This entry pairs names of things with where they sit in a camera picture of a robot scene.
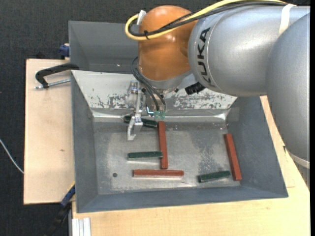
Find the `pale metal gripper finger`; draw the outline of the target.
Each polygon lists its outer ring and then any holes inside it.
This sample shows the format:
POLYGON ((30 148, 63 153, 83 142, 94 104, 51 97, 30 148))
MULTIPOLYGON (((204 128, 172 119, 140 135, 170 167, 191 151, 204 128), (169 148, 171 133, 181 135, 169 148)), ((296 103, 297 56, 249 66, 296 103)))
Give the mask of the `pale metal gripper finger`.
POLYGON ((143 122, 140 116, 127 116, 126 122, 128 123, 127 128, 127 140, 133 141, 136 135, 141 131, 143 122))
POLYGON ((141 83, 131 81, 127 90, 126 103, 134 107, 134 115, 142 115, 142 88, 141 83))

